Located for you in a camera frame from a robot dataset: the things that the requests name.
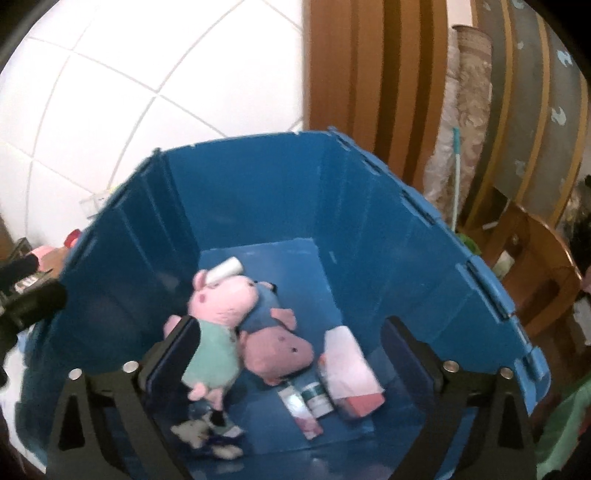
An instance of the blue plush body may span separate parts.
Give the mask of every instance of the blue plush body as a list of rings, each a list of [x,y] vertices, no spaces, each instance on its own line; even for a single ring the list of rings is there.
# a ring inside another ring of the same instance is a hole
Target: blue plush body
[[[258,302],[239,326],[240,330],[244,330],[246,333],[255,333],[263,328],[282,325],[271,316],[271,309],[281,308],[277,295],[260,284],[256,285],[256,289],[259,294]]]

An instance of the pig plush head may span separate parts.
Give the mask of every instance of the pig plush head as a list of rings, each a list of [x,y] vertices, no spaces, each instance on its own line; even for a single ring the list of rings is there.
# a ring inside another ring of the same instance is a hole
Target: pig plush head
[[[233,275],[213,285],[205,285],[207,271],[199,271],[193,278],[195,291],[189,299],[188,314],[206,322],[236,328],[258,301],[253,280]]]
[[[309,342],[281,325],[255,333],[241,332],[244,366],[267,385],[279,385],[284,377],[309,367],[314,350]]]

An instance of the white tile floor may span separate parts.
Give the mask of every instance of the white tile floor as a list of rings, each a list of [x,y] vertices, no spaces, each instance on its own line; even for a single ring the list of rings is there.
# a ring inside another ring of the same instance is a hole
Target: white tile floor
[[[301,129],[302,0],[60,0],[0,73],[0,215],[60,245],[157,147]]]

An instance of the bin floor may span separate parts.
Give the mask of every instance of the bin floor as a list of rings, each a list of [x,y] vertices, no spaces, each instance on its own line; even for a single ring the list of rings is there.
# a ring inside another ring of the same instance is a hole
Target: bin floor
[[[212,268],[231,256],[243,263],[249,277],[277,285],[281,305],[295,312],[298,320],[295,333],[314,347],[316,358],[312,367],[293,377],[293,385],[300,390],[317,381],[315,365],[324,351],[324,333],[342,325],[343,319],[333,300],[314,242],[295,239],[208,250],[202,252],[199,267]],[[369,418],[349,423],[333,413],[320,420],[324,434],[309,442],[277,394],[284,387],[269,387],[257,376],[244,371],[226,396],[230,417],[246,430],[241,446],[247,455],[354,440],[374,430]]]

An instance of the green object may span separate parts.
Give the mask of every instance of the green object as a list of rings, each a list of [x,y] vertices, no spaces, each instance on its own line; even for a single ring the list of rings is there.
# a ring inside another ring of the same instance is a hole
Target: green object
[[[591,378],[562,401],[552,412],[544,433],[535,446],[538,479],[560,470],[577,446],[579,429],[591,405]]]
[[[472,238],[463,233],[456,233],[460,241],[466,246],[466,248],[475,255],[480,255],[482,251],[478,248],[478,245]]]
[[[183,374],[183,383],[189,388],[203,383],[211,390],[226,390],[240,374],[236,333],[222,325],[198,321],[201,342]]]

